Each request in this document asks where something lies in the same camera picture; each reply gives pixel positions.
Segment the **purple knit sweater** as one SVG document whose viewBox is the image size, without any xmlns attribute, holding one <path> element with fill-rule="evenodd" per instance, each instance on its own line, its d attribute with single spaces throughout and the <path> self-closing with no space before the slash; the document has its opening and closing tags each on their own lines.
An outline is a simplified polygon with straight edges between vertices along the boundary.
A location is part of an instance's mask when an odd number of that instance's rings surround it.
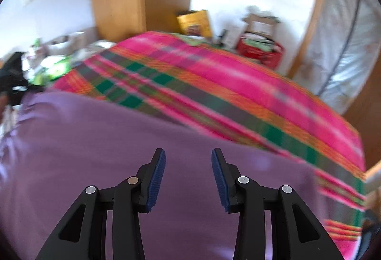
<svg viewBox="0 0 381 260">
<path fill-rule="evenodd" d="M 323 216 L 313 170 L 122 106 L 27 93 L 1 140 L 1 232 L 21 259 L 265 259 L 293 204 Z"/>
</svg>

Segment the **pink plaid cloth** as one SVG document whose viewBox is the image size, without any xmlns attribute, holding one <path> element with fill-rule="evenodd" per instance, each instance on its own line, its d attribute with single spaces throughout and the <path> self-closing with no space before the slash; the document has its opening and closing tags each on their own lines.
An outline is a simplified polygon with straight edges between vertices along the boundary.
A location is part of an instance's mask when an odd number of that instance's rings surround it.
<svg viewBox="0 0 381 260">
<path fill-rule="evenodd" d="M 356 255 L 366 199 L 360 134 L 288 78 L 209 44 L 148 31 L 89 57 L 54 87 L 310 164 L 324 226 L 345 259 Z"/>
</svg>

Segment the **red basket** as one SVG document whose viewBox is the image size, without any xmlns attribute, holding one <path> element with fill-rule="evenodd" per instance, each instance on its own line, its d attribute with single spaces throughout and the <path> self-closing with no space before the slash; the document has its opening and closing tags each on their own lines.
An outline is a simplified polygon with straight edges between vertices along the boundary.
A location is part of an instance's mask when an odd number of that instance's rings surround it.
<svg viewBox="0 0 381 260">
<path fill-rule="evenodd" d="M 250 39 L 241 36 L 238 41 L 237 52 L 249 59 L 258 61 L 272 70 L 277 69 L 285 52 L 284 47 L 268 39 Z"/>
</svg>

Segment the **wooden door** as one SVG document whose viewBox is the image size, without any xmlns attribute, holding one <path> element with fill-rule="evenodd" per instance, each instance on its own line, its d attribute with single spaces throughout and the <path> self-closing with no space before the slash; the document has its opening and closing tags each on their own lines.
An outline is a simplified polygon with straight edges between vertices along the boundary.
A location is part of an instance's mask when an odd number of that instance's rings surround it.
<svg viewBox="0 0 381 260">
<path fill-rule="evenodd" d="M 380 0 L 315 0 L 287 75 L 359 131 L 367 170 L 380 161 Z"/>
</svg>

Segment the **cardboard box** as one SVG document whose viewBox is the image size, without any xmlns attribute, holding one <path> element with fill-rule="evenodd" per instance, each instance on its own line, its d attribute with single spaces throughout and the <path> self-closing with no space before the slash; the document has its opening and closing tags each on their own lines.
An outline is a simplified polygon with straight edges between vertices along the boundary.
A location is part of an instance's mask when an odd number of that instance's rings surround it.
<svg viewBox="0 0 381 260">
<path fill-rule="evenodd" d="M 262 11 L 257 6 L 249 6 L 247 12 L 248 14 L 244 18 L 244 22 L 247 23 L 246 32 L 273 40 L 280 19 L 270 11 Z"/>
</svg>

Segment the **yellow snack bag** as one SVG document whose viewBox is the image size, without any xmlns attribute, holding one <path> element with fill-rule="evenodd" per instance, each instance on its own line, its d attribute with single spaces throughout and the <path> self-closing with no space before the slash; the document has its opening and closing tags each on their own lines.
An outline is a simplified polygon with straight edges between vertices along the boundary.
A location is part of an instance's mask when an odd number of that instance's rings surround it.
<svg viewBox="0 0 381 260">
<path fill-rule="evenodd" d="M 212 28 L 207 10 L 186 11 L 177 16 L 181 31 L 185 35 L 212 38 Z"/>
</svg>

